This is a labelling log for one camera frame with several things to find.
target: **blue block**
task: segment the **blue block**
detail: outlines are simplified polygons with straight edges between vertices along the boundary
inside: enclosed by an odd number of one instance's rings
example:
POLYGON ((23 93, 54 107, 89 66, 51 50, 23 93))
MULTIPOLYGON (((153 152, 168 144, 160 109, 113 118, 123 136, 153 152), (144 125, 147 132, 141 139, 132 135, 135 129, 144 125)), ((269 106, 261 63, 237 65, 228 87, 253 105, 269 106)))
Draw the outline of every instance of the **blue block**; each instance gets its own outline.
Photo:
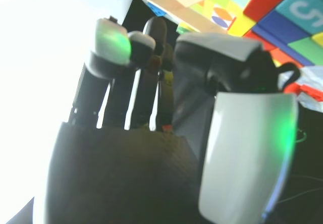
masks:
POLYGON ((289 46, 287 46, 283 42, 279 41, 276 37, 274 37, 272 34, 267 32, 265 29, 263 29, 259 25, 255 25, 252 28, 252 31, 254 33, 256 33, 257 35, 261 36, 262 38, 266 39, 267 41, 269 41, 271 44, 273 44, 276 47, 280 48, 280 50, 282 50, 283 52, 288 54, 290 57, 292 57, 293 59, 295 59, 296 61, 298 61, 302 65, 304 65, 304 66, 312 66, 312 65, 314 65, 314 63, 312 63, 310 60, 306 59, 301 54, 299 54, 297 51, 290 48, 289 46))
POLYGON ((323 31, 323 0, 284 0, 276 10, 311 35, 323 31))
POLYGON ((163 10, 161 10, 160 8, 158 8, 157 6, 154 6, 151 3, 147 3, 148 7, 155 13, 155 15, 161 17, 166 15, 166 12, 164 12, 163 10))
POLYGON ((285 44, 310 37, 310 34, 275 10, 267 14, 258 24, 285 44))

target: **bright white background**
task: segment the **bright white background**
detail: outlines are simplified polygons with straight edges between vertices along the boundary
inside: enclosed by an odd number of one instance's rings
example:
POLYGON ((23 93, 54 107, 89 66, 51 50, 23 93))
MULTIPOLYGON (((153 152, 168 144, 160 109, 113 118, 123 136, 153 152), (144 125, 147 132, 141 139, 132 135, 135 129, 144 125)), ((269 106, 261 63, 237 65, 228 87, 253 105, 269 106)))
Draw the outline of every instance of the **bright white background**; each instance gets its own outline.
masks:
POLYGON ((0 0, 0 223, 39 188, 93 22, 131 0, 0 0))

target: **number 5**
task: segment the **number 5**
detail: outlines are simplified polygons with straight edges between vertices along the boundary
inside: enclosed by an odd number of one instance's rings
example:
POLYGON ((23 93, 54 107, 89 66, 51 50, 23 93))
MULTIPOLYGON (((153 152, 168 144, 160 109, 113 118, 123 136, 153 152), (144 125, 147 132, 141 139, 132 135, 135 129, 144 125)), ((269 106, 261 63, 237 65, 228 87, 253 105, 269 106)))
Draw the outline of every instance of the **number 5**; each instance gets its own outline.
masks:
POLYGON ((304 14, 299 11, 300 8, 305 8, 308 6, 309 6, 309 3, 306 1, 297 1, 292 3, 289 9, 294 16, 301 18, 303 20, 311 20, 311 19, 318 18, 318 21, 312 24, 313 27, 323 26, 323 14, 321 11, 317 9, 311 9, 308 14, 304 14))

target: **black cable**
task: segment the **black cable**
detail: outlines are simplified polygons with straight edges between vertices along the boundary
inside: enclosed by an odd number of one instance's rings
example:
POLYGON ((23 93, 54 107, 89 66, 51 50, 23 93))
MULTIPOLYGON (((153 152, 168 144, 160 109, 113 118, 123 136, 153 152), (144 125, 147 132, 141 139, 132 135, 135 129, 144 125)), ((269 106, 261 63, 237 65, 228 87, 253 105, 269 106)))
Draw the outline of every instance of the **black cable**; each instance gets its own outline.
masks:
POLYGON ((290 85, 291 83, 294 83, 296 80, 299 79, 299 77, 301 76, 301 72, 299 71, 298 67, 294 64, 294 63, 286 63, 281 65, 280 67, 277 68, 278 73, 285 73, 288 71, 293 71, 294 73, 292 74, 292 76, 284 83, 282 91, 284 91, 284 89, 290 85))

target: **orange oval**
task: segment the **orange oval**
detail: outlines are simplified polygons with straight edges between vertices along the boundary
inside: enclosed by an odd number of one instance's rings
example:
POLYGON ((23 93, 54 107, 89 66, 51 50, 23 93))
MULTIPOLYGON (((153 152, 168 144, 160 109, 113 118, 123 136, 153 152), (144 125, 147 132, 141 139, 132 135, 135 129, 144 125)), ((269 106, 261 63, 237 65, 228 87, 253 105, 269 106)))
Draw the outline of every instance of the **orange oval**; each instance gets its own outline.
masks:
POLYGON ((226 21, 231 21, 232 16, 224 9, 222 8, 214 8, 214 12, 217 13, 217 15, 226 21))

